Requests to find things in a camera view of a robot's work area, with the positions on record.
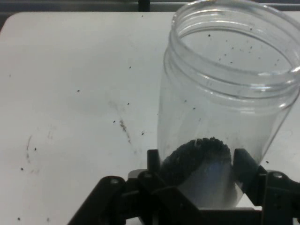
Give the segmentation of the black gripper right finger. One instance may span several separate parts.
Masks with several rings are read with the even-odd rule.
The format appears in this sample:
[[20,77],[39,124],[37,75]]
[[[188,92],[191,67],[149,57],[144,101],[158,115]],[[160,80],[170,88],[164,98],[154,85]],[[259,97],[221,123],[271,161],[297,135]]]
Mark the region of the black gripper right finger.
[[254,206],[261,206],[257,225],[292,225],[300,218],[300,184],[279,171],[266,170],[245,149],[235,149],[236,183]]

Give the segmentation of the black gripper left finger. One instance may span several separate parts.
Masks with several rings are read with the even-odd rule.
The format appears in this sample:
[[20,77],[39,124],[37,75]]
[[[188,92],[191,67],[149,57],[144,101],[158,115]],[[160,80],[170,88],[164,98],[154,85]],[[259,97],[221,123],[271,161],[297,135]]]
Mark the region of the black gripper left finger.
[[196,225],[199,210],[158,176],[158,150],[147,151],[147,169],[133,178],[102,178],[69,221],[70,225],[124,225],[139,218],[144,225]]

